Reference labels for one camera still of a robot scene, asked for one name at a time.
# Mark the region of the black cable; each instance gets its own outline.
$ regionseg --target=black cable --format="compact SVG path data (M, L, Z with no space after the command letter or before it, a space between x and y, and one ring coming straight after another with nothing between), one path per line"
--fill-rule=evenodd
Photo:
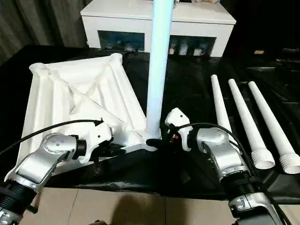
M241 150L238 144L234 143L233 141L229 141L229 142L230 142L230 144L234 145L234 146L237 147L239 150Z
M213 123L189 123L189 124L185 124L179 127L176 127L177 131L182 129L182 128L186 128L186 127L190 127L190 126L199 126L199 127L205 127L205 128L219 128L223 131L225 131L226 133L228 133L231 137L233 137L233 139L237 142L238 145L236 145L236 143L233 143L230 141L230 143L232 143L233 145L235 145L236 147L238 147L242 152L243 152L243 157L245 158L245 162L248 166L248 168L250 169L250 172L257 177L259 180L260 177L256 171L256 169L254 168L252 161L249 157L249 155L247 154L247 152L245 151L243 145L241 144L241 142L239 141L239 139L228 129L218 125L218 124L213 124ZM271 196L270 192L263 186L263 183L260 182L259 183L259 187L262 190L262 192L264 192L266 194L266 196L269 198L271 204L273 204L281 222L283 224L287 224L287 225L292 225L292 223L290 222L290 220L288 219L288 217L286 216L286 214L282 211L282 209L280 208L280 206L277 204L277 202L274 200L274 198Z
M103 121L100 121L100 120L71 120L71 121L67 121L67 122L63 122L63 123L58 123L58 124L55 124L55 125L52 125L52 126L49 126L49 127L46 127L46 128L43 128L41 130L38 130L30 135L27 135L23 138L21 138L19 141L13 143L12 145L8 146L6 149L4 149L3 151L0 152L0 156L3 155L5 152L7 152L8 150L10 150L12 147L16 146L17 144L20 144L30 138L32 138L33 136L36 136L42 132L45 132L47 130L51 130L53 128L57 128L57 127L61 127L61 126L64 126L64 125L67 125L67 124L71 124L71 123L83 123L83 122L92 122L95 124L95 126L99 125L100 123L102 123Z

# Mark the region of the light blue pole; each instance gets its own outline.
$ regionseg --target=light blue pole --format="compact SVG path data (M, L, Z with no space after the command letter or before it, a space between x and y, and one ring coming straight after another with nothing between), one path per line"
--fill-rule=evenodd
M159 124L173 5L174 0L154 0L145 130L147 138L160 138Z

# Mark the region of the dark wall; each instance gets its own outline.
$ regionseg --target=dark wall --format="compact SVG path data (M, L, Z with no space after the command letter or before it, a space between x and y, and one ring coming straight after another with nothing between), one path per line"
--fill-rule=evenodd
M300 49L299 1L221 0L237 23L224 56L252 56L255 50L276 58L283 48Z

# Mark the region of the white tube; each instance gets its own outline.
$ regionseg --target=white tube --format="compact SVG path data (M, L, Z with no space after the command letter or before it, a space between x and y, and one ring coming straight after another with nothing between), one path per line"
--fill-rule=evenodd
M253 81L249 82L248 85L278 149L284 172L289 174L300 173L300 157L295 153L257 85Z
M234 79L230 79L228 83L246 131L248 141L250 143L252 150L251 157L254 166L257 169L272 168L275 165L274 158L271 152L267 150L238 86L236 85Z
M174 0L154 0L145 130L147 138L160 138L159 124L173 4Z
M226 108L225 108L221 88L219 85L218 77L217 77L217 75L212 75L210 78L211 78L212 92L213 92L214 101L215 101L217 123L218 123L218 125L231 131L231 126L230 126L228 115L226 112ZM229 140L236 143L236 141L231 136L229 136Z

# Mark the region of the white cabinet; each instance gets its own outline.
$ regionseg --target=white cabinet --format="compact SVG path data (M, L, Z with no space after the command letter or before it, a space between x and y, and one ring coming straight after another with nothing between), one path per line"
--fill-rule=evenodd
M119 48L150 52L151 0L93 0L81 11L89 47ZM210 56L222 56L235 19L220 3L176 4L173 9L170 48L188 54L201 49Z

